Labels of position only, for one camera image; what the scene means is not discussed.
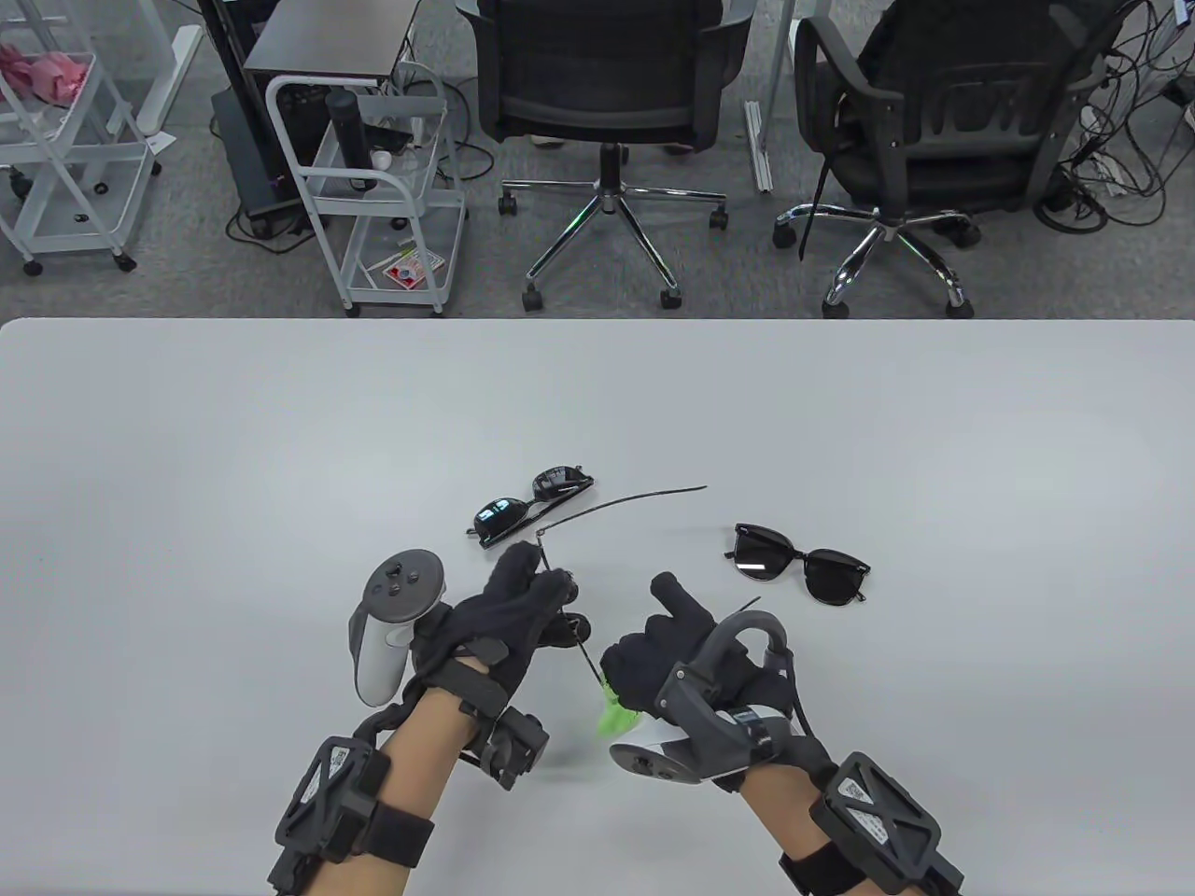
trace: office chair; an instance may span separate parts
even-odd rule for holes
[[[825,164],[814,201],[777,216],[772,243],[796,245],[793,223],[807,237],[813,217],[866,229],[834,274],[823,318],[850,317],[844,293],[872,250],[894,240],[942,280],[948,318],[975,315],[958,275],[914,231],[932,225],[967,248],[981,235],[973,214],[1030,208],[1056,189],[1067,137],[1130,11],[1123,0],[1110,11],[1105,0],[1099,14],[1098,2],[1070,2],[954,0],[944,5],[952,14],[939,10],[933,22],[881,23],[883,47],[869,55],[869,41],[859,60],[828,18],[799,23],[797,118]],[[820,202],[827,173],[854,208]]]
[[[594,182],[503,180],[498,211],[525,190],[588,195],[589,202],[527,271],[525,311],[540,311],[539,278],[599,211],[618,215],[663,278],[660,302],[681,289],[629,200],[697,202],[725,229],[727,197],[627,186],[629,146],[682,143],[700,152],[718,133],[722,88],[742,67],[755,0],[456,0],[477,41],[478,117],[502,142],[539,135],[600,143]]]

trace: chair seat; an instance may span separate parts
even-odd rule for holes
[[[834,179],[860,207],[882,205],[880,166],[868,148],[858,116],[850,109],[842,85],[829,65],[817,66],[815,129],[823,155],[834,146],[847,146],[831,159]],[[1032,171],[1034,158],[982,157],[911,159],[908,202],[913,210],[957,208],[961,211],[1019,208]]]

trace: chair base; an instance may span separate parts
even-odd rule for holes
[[[851,311],[842,295],[854,283],[863,266],[871,257],[872,250],[881,243],[899,241],[905,248],[920,258],[930,269],[938,275],[946,288],[945,315],[955,320],[967,320],[975,317],[975,308],[963,293],[962,282],[954,269],[946,264],[920,237],[911,233],[911,228],[920,225],[933,225],[934,231],[949,235],[955,245],[961,247],[973,246],[979,241],[979,228],[970,216],[963,211],[945,209],[929,215],[906,217],[900,221],[884,221],[880,217],[880,210],[862,211],[859,209],[842,208],[841,205],[803,203],[790,208],[778,215],[772,228],[772,244],[777,248],[789,248],[797,243],[797,233],[792,225],[795,221],[807,217],[823,217],[833,221],[848,221],[868,228],[863,241],[854,248],[846,260],[839,265],[834,272],[834,280],[826,297],[822,301],[822,317],[828,319],[844,319],[851,315]]]
[[[627,186],[623,182],[623,161],[625,159],[624,147],[618,143],[602,143],[601,147],[601,174],[594,182],[587,180],[503,180],[502,197],[498,200],[498,213],[503,215],[519,214],[519,202],[516,192],[553,192],[553,194],[581,194],[588,195],[589,202],[577,213],[569,226],[556,238],[549,250],[537,259],[527,270],[526,284],[523,287],[523,309],[528,312],[540,311],[544,307],[544,296],[539,290],[539,278],[544,271],[560,257],[565,247],[572,243],[574,238],[584,229],[586,225],[594,220],[601,211],[607,215],[618,215],[630,228],[635,241],[639,244],[648,260],[651,262],[656,272],[664,282],[664,288],[660,290],[661,307],[672,311],[679,308],[682,301],[680,284],[672,268],[660,256],[656,247],[648,239],[639,219],[636,217],[627,200],[650,200],[654,202],[698,202],[712,204],[710,213],[710,227],[721,231],[727,229],[729,215],[727,214],[727,197],[721,192],[706,192],[704,190],[670,190],[658,186]]]

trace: sunglasses lens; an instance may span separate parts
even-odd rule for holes
[[[535,501],[556,501],[589,481],[589,477],[580,467],[552,467],[535,477],[532,490]]]
[[[498,498],[486,504],[473,517],[473,529],[483,539],[492,539],[509,532],[527,516],[528,507],[516,498]]]
[[[736,533],[735,566],[748,578],[771,582],[792,559],[792,542],[773,529],[740,526]]]
[[[856,599],[863,585],[866,566],[838,551],[819,548],[805,558],[805,588],[822,603],[842,607]]]

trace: black cylinder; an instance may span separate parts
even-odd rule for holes
[[[357,94],[344,87],[332,87],[324,102],[327,104],[332,127],[336,128],[336,140],[341,145],[344,166],[373,168],[369,146],[366,143],[366,125],[361,121],[361,106],[357,105]],[[376,185],[376,180],[349,179],[349,186],[357,192],[366,192]]]

